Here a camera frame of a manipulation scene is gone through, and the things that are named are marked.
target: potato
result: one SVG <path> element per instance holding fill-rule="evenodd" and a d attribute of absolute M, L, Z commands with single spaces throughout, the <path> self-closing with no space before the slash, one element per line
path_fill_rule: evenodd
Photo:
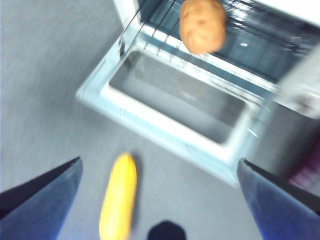
<path fill-rule="evenodd" d="M 193 54 L 218 51 L 226 38 L 226 14 L 218 0 L 186 0 L 180 10 L 180 37 Z"/>

